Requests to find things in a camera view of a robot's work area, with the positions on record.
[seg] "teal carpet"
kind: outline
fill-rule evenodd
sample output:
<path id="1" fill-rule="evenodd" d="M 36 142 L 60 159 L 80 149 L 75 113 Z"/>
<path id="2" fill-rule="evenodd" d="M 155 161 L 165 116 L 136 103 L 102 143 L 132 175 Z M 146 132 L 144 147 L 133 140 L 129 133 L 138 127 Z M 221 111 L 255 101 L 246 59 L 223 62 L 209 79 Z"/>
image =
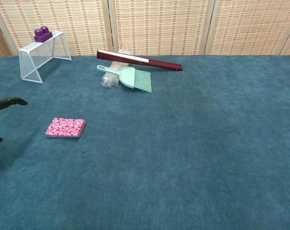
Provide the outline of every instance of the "teal carpet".
<path id="1" fill-rule="evenodd" d="M 0 58 L 0 230 L 290 230 L 290 56 L 165 56 L 152 93 L 105 88 L 96 57 L 44 84 Z M 48 138 L 56 116 L 79 139 Z"/>

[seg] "pink card deck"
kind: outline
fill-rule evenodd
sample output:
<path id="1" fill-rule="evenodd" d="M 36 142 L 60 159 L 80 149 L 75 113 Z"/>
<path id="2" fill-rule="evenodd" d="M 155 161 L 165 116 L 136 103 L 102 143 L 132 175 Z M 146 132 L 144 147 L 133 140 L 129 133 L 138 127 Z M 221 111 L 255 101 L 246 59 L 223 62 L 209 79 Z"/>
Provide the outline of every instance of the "pink card deck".
<path id="1" fill-rule="evenodd" d="M 51 138 L 79 138 L 85 124 L 84 119 L 55 117 L 46 130 L 46 135 Z"/>

